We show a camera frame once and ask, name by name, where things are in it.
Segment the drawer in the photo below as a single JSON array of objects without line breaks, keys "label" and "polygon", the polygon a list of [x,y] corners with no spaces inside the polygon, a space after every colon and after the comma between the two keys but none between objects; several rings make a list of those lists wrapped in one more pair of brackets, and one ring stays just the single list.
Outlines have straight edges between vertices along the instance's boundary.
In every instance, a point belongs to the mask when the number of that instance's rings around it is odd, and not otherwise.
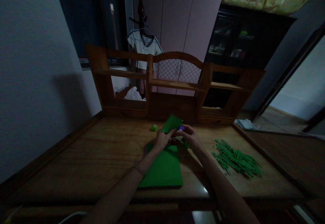
[{"label": "drawer", "polygon": [[215,125],[232,125],[235,119],[223,119],[213,117],[199,117],[197,123],[202,124],[215,124]]},{"label": "drawer", "polygon": [[107,116],[132,117],[132,118],[142,118],[142,119],[147,118],[147,112],[145,111],[107,109],[107,108],[104,108],[103,111]]}]

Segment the green building pieces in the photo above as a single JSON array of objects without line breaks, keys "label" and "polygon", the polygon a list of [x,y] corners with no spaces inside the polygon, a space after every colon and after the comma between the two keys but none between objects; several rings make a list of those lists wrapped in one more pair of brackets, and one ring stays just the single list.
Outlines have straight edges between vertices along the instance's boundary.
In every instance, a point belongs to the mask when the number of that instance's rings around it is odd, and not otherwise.
[{"label": "green building pieces", "polygon": [[260,169],[261,166],[253,157],[244,154],[240,150],[233,149],[223,139],[221,141],[217,139],[216,142],[216,148],[220,153],[217,155],[217,153],[212,152],[212,155],[229,175],[229,167],[233,168],[235,172],[241,173],[247,179],[254,176],[261,178],[264,175]]}]

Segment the white cable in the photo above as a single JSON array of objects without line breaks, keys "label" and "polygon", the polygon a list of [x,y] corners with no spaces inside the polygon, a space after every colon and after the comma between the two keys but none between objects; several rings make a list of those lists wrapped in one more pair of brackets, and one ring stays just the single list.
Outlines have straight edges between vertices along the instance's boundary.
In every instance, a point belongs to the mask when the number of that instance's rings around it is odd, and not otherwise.
[{"label": "white cable", "polygon": [[77,211],[77,212],[69,215],[67,218],[63,219],[63,221],[61,221],[59,224],[64,223],[66,220],[68,220],[69,218],[71,218],[71,217],[73,217],[75,215],[84,215],[85,216],[85,215],[87,215],[87,212],[85,212],[85,211]]},{"label": "white cable", "polygon": [[22,205],[19,206],[17,209],[15,209],[9,216],[7,219],[11,218],[21,207],[23,207]]}]

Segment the toy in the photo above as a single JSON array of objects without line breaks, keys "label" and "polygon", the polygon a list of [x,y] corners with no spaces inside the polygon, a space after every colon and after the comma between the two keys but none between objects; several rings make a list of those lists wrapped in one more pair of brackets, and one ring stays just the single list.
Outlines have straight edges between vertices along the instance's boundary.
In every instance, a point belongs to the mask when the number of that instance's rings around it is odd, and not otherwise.
[{"label": "toy", "polygon": [[177,141],[179,141],[177,133],[174,133],[172,135],[170,141],[171,141],[172,145],[177,145]]},{"label": "toy", "polygon": [[154,125],[150,128],[150,131],[157,131],[157,125],[154,124]]},{"label": "toy", "polygon": [[185,127],[179,126],[178,129],[177,129],[177,131],[185,131]]},{"label": "toy", "polygon": [[174,114],[171,114],[161,131],[163,133],[169,133],[172,129],[178,128],[181,125],[183,125],[183,120],[179,119]]}]

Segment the cable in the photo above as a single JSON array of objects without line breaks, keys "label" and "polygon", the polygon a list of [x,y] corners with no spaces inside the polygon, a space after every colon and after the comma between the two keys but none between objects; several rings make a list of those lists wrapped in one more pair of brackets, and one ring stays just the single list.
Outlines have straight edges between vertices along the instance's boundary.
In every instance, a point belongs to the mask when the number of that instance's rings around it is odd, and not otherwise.
[{"label": "cable", "polygon": [[71,217],[73,217],[75,215],[84,215],[85,216],[85,215],[87,215],[87,212],[85,212],[85,211],[77,211],[77,212],[69,215],[67,218],[63,219],[63,221],[61,221],[59,224],[64,223],[66,220],[68,220],[69,218],[71,218]]}]

